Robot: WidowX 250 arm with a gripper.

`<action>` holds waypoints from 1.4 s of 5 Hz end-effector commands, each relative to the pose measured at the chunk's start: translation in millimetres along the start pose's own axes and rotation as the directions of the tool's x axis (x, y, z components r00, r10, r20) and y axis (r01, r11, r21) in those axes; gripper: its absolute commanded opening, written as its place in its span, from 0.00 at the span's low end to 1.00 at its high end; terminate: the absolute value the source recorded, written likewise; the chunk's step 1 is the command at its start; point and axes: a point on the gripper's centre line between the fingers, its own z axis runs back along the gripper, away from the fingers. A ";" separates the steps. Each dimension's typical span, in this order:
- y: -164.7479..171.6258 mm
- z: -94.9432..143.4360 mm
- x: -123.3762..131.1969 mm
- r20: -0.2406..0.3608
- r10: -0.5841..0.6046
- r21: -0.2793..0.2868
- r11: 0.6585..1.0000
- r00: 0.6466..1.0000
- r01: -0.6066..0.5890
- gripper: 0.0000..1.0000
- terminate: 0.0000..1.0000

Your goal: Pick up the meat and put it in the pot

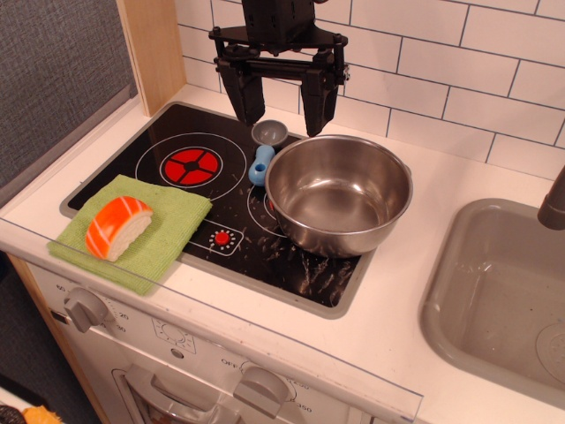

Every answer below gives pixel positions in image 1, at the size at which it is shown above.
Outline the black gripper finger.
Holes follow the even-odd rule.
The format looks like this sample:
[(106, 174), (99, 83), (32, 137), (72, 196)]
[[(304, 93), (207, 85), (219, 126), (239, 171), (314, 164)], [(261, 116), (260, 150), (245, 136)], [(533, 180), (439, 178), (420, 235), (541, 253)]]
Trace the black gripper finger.
[(254, 125), (265, 113), (261, 76), (252, 75), (246, 63), (219, 62), (219, 73), (237, 119)]
[(338, 87), (335, 75), (327, 70), (312, 68), (302, 76), (301, 96), (310, 137), (319, 134), (334, 118)]

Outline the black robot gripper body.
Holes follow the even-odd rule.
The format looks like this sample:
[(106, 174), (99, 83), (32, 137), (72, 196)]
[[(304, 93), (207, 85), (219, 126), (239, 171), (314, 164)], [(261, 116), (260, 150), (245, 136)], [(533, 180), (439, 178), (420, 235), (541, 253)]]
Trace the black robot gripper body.
[(315, 24), (315, 1), (244, 1), (245, 24), (209, 33), (215, 42), (216, 70), (233, 84), (241, 77), (299, 80), (307, 71), (342, 85), (346, 36)]

